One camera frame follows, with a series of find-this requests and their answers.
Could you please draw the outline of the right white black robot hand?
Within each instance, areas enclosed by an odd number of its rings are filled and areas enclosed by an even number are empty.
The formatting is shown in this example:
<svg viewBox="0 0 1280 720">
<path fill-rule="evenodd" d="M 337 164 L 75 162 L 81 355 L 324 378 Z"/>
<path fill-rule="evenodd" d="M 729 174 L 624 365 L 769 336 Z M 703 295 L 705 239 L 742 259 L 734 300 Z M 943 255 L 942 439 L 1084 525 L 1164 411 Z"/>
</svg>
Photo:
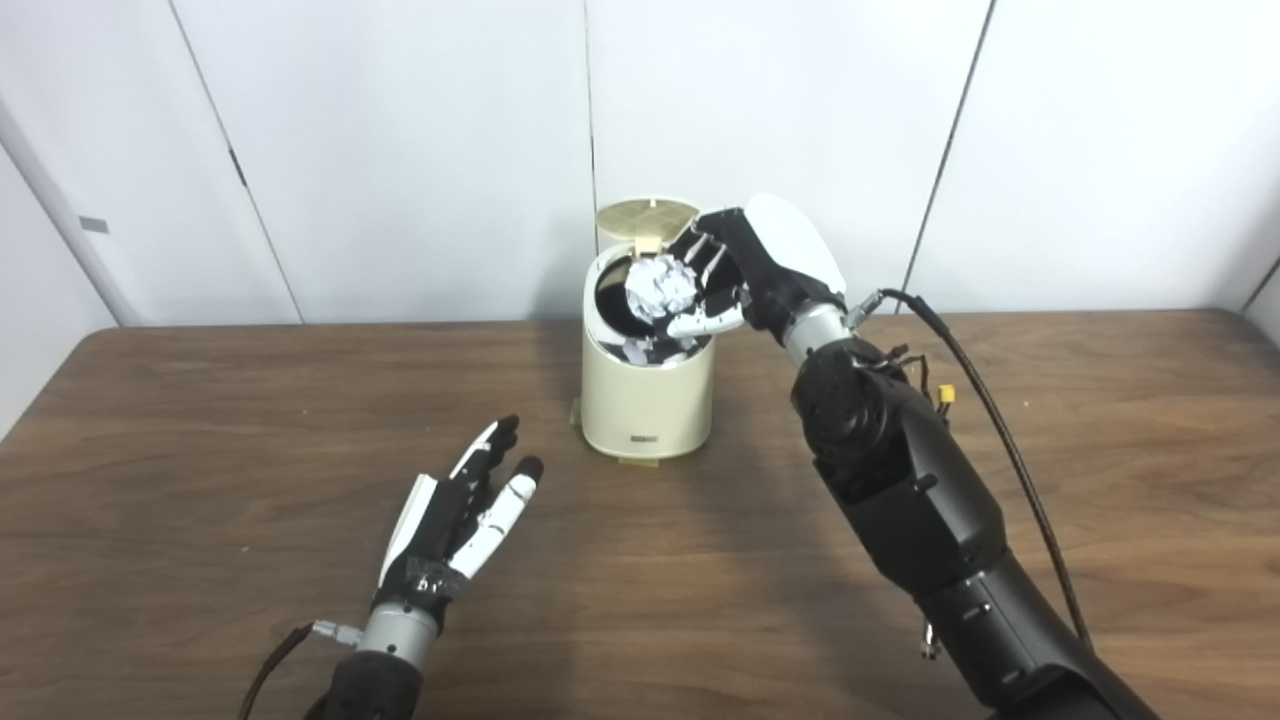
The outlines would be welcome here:
<svg viewBox="0 0 1280 720">
<path fill-rule="evenodd" d="M 655 323 L 662 336 L 717 334 L 748 324 L 781 345 L 806 307 L 849 307 L 847 283 L 815 224 L 773 193 L 698 214 L 667 252 L 692 270 L 696 293 L 690 309 Z"/>
</svg>

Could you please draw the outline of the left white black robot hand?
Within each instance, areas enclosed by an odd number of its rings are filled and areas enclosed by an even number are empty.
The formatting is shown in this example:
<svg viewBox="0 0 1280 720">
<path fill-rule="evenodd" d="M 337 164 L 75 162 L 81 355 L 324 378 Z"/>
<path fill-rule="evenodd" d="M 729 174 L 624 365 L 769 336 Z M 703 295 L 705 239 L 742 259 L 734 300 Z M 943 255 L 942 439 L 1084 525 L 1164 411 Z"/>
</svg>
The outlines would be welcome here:
<svg viewBox="0 0 1280 720">
<path fill-rule="evenodd" d="M 532 501 L 544 464 L 520 459 L 509 478 L 492 475 L 518 443 L 520 419 L 490 423 L 448 475 L 419 475 L 397 519 L 371 606 L 404 605 L 444 625 L 445 611 L 479 574 Z"/>
</svg>

